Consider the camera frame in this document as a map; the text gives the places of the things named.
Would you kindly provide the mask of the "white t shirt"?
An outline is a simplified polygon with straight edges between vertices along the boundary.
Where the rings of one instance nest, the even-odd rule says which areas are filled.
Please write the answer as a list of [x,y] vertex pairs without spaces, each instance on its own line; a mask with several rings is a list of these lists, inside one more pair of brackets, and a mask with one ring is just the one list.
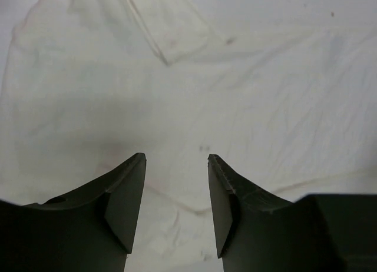
[[147,157],[127,271],[216,256],[207,158],[288,200],[376,193],[376,0],[38,0],[1,85],[1,198]]

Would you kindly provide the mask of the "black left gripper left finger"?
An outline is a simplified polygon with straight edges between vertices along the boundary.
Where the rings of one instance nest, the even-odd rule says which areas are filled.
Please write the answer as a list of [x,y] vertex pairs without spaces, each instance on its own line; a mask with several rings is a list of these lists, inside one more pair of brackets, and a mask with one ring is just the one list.
[[131,254],[146,157],[136,153],[110,172],[23,207],[27,249],[21,271],[123,271]]

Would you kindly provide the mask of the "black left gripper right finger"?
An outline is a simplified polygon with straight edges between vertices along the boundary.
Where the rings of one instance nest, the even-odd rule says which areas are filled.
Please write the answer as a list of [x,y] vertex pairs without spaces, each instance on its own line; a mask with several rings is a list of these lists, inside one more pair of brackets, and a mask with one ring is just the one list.
[[313,197],[280,198],[208,159],[217,256],[224,271],[341,271],[329,230]]

